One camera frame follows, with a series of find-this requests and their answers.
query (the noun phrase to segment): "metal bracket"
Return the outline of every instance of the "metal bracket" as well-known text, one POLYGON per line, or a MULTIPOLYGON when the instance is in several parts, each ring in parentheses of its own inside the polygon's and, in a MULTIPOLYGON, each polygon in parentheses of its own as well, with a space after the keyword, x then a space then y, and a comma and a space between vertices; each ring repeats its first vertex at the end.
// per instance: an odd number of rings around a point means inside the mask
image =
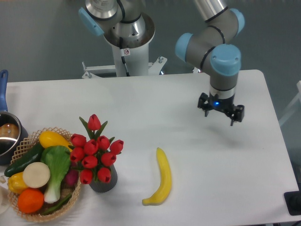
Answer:
POLYGON ((193 70, 192 70, 193 74, 197 74, 197 73, 201 73, 201 72, 202 72, 201 69, 198 69, 196 67, 194 67, 193 70))
MULTIPOLYGON (((149 75, 164 74, 162 68, 166 62, 167 58, 160 56, 154 63, 149 63, 149 75)), ((101 78, 97 75, 116 73, 115 65, 86 67, 84 62, 82 64, 85 72, 82 76, 83 79, 101 78)))
POLYGON ((282 117, 278 120, 280 127, 298 110, 301 103, 301 81, 297 83, 298 93, 286 106, 282 117))

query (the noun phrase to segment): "yellow banana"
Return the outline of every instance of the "yellow banana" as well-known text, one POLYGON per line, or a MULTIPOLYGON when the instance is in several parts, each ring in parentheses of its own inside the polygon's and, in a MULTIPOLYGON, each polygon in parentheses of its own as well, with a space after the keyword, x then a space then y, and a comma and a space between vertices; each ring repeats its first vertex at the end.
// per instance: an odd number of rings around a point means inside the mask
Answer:
POLYGON ((161 183, 158 190, 150 198, 142 200, 144 206, 162 204, 171 190, 171 170, 164 151, 159 147, 157 148, 157 160, 161 173, 161 183))

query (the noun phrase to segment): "blue handle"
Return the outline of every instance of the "blue handle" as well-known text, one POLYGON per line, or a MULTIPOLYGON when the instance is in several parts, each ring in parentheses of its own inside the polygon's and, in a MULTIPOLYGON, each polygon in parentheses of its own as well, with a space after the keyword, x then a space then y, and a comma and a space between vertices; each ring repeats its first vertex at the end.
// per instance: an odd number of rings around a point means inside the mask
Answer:
POLYGON ((7 112, 8 111, 8 105, 6 104, 6 86, 8 83, 8 71, 2 70, 0 72, 0 111, 1 112, 7 112))

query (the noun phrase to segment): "cucumber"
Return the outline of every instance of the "cucumber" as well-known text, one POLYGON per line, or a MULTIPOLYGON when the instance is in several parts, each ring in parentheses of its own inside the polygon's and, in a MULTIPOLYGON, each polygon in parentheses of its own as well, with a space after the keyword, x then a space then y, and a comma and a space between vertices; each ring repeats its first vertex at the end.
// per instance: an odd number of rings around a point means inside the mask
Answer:
POLYGON ((69 193, 66 197, 64 197, 61 201, 59 201, 55 206, 50 207, 48 210, 45 210, 44 212, 42 212, 41 215, 48 215, 48 214, 54 213, 55 211, 62 208, 69 201, 69 199, 71 199, 71 197, 72 197, 72 193, 69 193))
POLYGON ((40 161, 44 148, 37 142, 28 152, 26 152, 21 158, 17 159, 4 171, 6 177, 11 177, 16 173, 23 172, 26 166, 33 162, 40 161))

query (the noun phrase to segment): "orange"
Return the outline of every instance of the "orange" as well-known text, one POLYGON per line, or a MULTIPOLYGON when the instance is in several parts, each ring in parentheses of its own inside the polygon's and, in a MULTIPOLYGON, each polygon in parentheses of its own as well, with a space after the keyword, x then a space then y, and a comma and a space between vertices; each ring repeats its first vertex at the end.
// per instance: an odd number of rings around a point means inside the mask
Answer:
POLYGON ((33 213, 42 208, 44 204, 43 193, 34 188, 25 189, 18 198, 18 208, 23 213, 33 213))

